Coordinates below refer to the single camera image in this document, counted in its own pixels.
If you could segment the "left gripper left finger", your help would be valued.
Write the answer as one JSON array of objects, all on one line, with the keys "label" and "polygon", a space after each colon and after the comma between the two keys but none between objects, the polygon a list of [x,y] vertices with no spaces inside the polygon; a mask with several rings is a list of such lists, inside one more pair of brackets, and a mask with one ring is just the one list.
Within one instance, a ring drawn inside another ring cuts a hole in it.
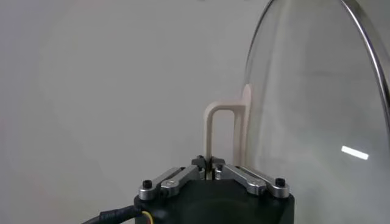
[{"label": "left gripper left finger", "polygon": [[207,160],[198,155],[188,167],[173,167],[152,180],[144,180],[138,190],[140,200],[150,201],[159,196],[173,197],[189,181],[205,180]]}]

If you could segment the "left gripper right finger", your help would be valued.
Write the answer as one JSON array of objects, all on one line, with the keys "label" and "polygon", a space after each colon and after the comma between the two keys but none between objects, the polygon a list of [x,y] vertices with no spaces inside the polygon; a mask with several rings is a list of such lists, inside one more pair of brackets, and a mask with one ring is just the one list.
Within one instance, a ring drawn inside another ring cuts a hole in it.
[{"label": "left gripper right finger", "polygon": [[211,157],[211,168],[215,180],[234,180],[252,195],[263,195],[266,191],[275,198],[288,198],[289,185],[284,178],[272,178],[262,172],[244,166],[226,164],[221,158]]}]

